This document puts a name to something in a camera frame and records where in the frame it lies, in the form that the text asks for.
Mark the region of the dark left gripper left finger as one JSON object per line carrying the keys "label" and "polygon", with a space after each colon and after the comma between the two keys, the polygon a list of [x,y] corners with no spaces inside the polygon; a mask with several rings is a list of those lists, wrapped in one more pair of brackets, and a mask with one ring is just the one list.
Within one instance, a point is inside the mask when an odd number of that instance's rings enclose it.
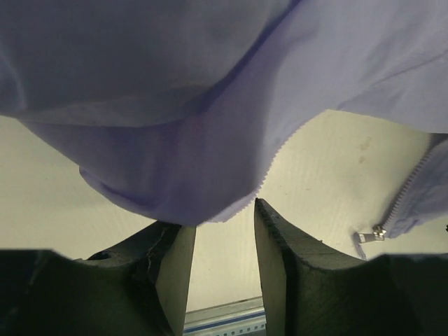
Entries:
{"label": "dark left gripper left finger", "polygon": [[196,230],[154,222],[88,259],[1,251],[2,335],[181,335]]}

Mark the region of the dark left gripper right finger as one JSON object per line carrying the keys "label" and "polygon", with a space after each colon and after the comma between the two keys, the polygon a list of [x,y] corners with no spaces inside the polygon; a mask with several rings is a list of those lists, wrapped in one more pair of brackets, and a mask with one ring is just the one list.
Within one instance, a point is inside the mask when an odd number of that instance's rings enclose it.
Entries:
{"label": "dark left gripper right finger", "polygon": [[255,242],[268,335],[446,335],[447,257],[364,261],[317,240],[263,199]]}

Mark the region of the lilac zip-up jacket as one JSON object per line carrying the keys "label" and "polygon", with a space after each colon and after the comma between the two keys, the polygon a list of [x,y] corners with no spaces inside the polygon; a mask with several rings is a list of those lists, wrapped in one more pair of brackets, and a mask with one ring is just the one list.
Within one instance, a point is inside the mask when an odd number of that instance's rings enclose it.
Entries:
{"label": "lilac zip-up jacket", "polygon": [[1,2],[1,114],[142,216],[231,218],[327,109],[445,133],[447,2]]}

